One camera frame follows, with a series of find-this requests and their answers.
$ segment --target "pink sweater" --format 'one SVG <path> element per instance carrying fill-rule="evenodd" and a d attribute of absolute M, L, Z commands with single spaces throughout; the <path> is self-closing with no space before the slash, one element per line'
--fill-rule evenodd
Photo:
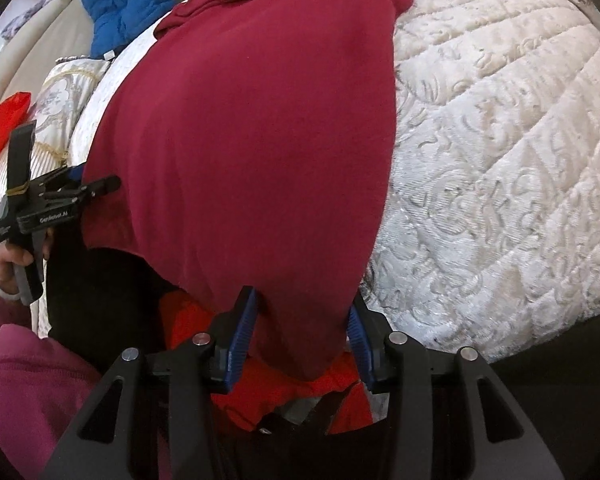
<path fill-rule="evenodd" d="M 29 309 L 0 298 L 0 448 L 25 480 L 40 476 L 100 375 L 31 331 Z"/>

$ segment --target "blue gripper pad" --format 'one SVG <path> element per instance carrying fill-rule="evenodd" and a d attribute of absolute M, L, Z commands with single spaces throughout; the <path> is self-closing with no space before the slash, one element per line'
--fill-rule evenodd
<path fill-rule="evenodd" d="M 349 323 L 347 325 L 347 336 L 349 336 L 349 345 L 356 360 L 358 374 L 366 387 L 371 391 L 374 386 L 374 375 L 372 373 L 372 353 L 369 339 L 366 337 L 366 331 L 356 311 L 356 307 L 351 305 L 349 310 Z"/>
<path fill-rule="evenodd" d="M 80 166 L 74 166 L 69 171 L 69 179 L 75 180 L 76 182 L 82 181 L 82 174 L 84 173 L 85 163 L 82 163 Z"/>
<path fill-rule="evenodd" d="M 258 293 L 254 288 L 251 288 L 227 355 L 224 383 L 229 391 L 233 389 L 235 383 L 240 380 L 240 376 L 242 375 L 242 366 L 247 359 L 251 335 L 253 335 L 253 328 L 255 327 L 257 317 Z"/>
<path fill-rule="evenodd" d="M 240 380 L 261 300 L 255 288 L 244 286 L 234 307 L 217 314 L 211 322 L 209 332 L 216 342 L 208 363 L 212 393 L 227 394 Z"/>

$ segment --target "white cuff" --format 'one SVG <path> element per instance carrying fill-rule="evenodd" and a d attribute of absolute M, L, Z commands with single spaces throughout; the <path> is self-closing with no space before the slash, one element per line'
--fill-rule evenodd
<path fill-rule="evenodd" d="M 20 293 L 18 294 L 7 294 L 0 288 L 0 297 L 6 301 L 20 301 Z"/>

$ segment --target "metal screw cap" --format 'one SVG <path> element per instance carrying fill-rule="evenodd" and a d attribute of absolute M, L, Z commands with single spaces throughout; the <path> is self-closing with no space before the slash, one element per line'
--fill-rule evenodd
<path fill-rule="evenodd" d="M 122 352 L 122 358 L 125 361 L 135 361 L 136 359 L 138 359 L 139 355 L 140 351 L 137 348 L 127 348 L 125 351 Z"/>
<path fill-rule="evenodd" d="M 404 332 L 391 332 L 389 341 L 394 345 L 404 345 L 409 340 L 409 337 Z"/>
<path fill-rule="evenodd" d="M 206 332 L 198 332 L 193 336 L 193 344 L 197 346 L 204 346 L 211 343 L 211 336 Z"/>
<path fill-rule="evenodd" d="M 462 356 L 462 359 L 466 359 L 467 361 L 475 361 L 478 358 L 478 352 L 470 346 L 465 346 L 460 351 L 460 355 Z"/>

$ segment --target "mattress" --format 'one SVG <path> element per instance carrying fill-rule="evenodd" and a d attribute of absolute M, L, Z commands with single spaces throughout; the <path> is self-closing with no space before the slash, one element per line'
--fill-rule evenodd
<path fill-rule="evenodd" d="M 86 160 L 153 27 L 74 131 Z M 600 314 L 600 33 L 568 0 L 416 0 L 394 34 L 397 134 L 362 283 L 429 348 L 490 360 Z"/>

